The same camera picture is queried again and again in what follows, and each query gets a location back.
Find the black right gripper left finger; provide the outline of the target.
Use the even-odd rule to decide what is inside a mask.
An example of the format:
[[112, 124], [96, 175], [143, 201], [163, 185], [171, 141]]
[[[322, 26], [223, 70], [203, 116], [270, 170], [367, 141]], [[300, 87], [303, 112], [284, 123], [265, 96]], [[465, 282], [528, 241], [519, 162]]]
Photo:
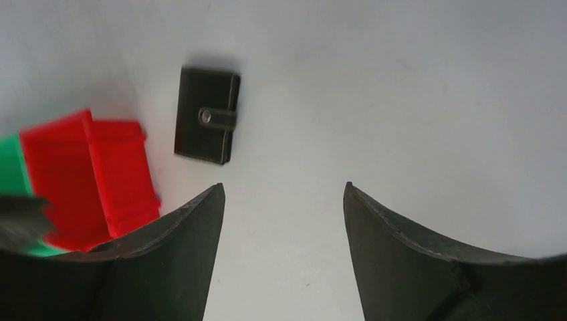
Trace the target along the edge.
[[2, 320], [202, 320], [223, 224], [216, 184], [88, 252], [1, 252]]

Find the black leather card holder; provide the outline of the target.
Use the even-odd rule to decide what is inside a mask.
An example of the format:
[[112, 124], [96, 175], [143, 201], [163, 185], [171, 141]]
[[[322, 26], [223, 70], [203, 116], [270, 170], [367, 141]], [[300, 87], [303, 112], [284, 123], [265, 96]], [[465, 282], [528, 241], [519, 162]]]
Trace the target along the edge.
[[181, 68], [175, 154], [218, 165], [230, 161], [240, 83], [233, 71]]

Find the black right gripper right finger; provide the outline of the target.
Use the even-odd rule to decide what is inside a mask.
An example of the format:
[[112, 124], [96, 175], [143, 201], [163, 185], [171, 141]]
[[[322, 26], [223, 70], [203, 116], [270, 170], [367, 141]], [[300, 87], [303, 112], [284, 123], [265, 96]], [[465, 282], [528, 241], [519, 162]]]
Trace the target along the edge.
[[566, 256], [528, 258], [437, 233], [347, 183], [343, 209], [366, 320], [565, 320]]

